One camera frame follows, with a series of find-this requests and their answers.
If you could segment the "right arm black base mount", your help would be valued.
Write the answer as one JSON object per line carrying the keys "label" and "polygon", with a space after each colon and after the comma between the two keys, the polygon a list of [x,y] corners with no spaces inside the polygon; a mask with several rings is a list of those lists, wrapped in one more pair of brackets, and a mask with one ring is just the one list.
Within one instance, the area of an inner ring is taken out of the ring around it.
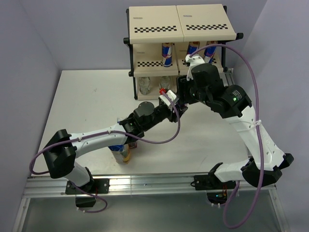
{"label": "right arm black base mount", "polygon": [[194,175],[193,178],[192,186],[195,190],[216,190],[223,188],[222,182],[215,175]]}

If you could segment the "blue carton maroon side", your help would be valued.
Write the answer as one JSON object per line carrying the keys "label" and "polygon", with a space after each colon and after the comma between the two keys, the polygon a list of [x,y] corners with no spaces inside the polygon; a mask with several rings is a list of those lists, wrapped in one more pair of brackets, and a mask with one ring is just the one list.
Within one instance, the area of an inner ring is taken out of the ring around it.
{"label": "blue carton maroon side", "polygon": [[[119,124],[120,121],[125,120],[125,119],[126,119],[126,117],[118,117],[118,118],[117,118],[117,123]],[[129,149],[137,148],[137,145],[138,145],[138,142],[137,142],[137,141],[133,141],[133,142],[131,142],[131,143],[128,143]]]}

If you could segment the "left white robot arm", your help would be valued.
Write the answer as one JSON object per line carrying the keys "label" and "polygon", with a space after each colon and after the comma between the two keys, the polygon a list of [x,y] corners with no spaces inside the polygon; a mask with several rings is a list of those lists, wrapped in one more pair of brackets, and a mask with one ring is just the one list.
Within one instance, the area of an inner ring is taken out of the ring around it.
{"label": "left white robot arm", "polygon": [[165,119],[179,122],[188,109],[184,104],[169,108],[162,101],[158,106],[144,101],[124,120],[93,133],[69,134],[66,129],[58,130],[45,146],[43,156],[52,179],[66,178],[83,193],[94,187],[94,179],[87,167],[76,161],[89,152],[115,145],[126,145],[137,141],[144,133]]}

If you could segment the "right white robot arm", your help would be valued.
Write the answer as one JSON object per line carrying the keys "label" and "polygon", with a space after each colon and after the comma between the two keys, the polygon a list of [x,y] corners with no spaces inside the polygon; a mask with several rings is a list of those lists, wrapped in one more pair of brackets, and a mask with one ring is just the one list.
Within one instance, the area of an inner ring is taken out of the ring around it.
{"label": "right white robot arm", "polygon": [[260,182],[262,186],[275,184],[282,176],[282,169],[289,167],[294,157],[279,149],[256,119],[257,109],[245,90],[238,85],[225,86],[214,65],[200,64],[192,71],[190,80],[186,76],[177,78],[179,102],[200,102],[218,113],[236,130],[251,155],[240,162],[219,162],[209,171],[206,185],[218,189],[224,183],[242,180],[254,187]]}

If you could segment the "blue carton yellow side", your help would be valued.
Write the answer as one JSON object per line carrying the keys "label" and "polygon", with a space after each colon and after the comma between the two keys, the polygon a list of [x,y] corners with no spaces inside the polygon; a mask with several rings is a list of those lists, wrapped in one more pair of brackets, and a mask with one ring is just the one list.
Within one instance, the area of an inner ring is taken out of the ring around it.
{"label": "blue carton yellow side", "polygon": [[112,145],[108,147],[113,154],[115,160],[119,164],[127,164],[130,161],[130,149],[126,145]]}

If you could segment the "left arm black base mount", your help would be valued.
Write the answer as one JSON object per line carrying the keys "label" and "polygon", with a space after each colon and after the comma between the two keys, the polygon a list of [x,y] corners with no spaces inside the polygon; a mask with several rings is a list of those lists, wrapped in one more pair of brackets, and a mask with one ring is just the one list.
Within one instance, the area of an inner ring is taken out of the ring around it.
{"label": "left arm black base mount", "polygon": [[[79,188],[84,192],[91,194],[107,194],[109,191],[109,186],[110,186],[110,180],[108,178],[95,178],[94,181]],[[71,181],[68,181],[66,185],[65,194],[75,195],[75,194],[82,194],[82,192],[78,190]]]}

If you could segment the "clear bottle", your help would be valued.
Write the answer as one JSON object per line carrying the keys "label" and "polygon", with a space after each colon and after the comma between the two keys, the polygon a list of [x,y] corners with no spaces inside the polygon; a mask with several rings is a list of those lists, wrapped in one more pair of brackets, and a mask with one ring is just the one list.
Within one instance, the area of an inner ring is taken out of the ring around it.
{"label": "clear bottle", "polygon": [[159,90],[164,89],[166,92],[170,90],[171,77],[170,76],[161,76],[159,78]]}
{"label": "clear bottle", "polygon": [[148,95],[150,93],[151,79],[150,77],[139,78],[139,89],[142,95]]}

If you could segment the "energy drink can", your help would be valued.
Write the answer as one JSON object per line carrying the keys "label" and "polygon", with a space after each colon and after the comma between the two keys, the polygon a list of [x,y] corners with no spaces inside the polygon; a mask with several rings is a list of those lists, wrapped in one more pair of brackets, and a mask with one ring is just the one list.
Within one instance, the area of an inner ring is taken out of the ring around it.
{"label": "energy drink can", "polygon": [[199,45],[200,45],[200,42],[199,42],[199,41],[189,42],[188,47],[187,47],[186,54],[187,54],[187,55],[190,55],[190,54],[192,54],[193,52],[195,52],[196,50],[198,50],[198,49],[199,49]]}
{"label": "energy drink can", "polygon": [[172,46],[173,43],[162,43],[162,65],[169,67],[172,65]]}

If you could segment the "energy drink can hidden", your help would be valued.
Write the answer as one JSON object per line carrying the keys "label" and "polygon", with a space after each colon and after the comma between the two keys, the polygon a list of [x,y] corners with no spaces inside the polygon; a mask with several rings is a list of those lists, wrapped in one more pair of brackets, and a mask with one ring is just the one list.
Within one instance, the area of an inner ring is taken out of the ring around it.
{"label": "energy drink can hidden", "polygon": [[[218,43],[217,41],[208,41],[206,45],[217,44],[217,43]],[[205,63],[212,63],[215,50],[216,50],[216,46],[208,47],[205,49],[204,54],[203,54]]]}

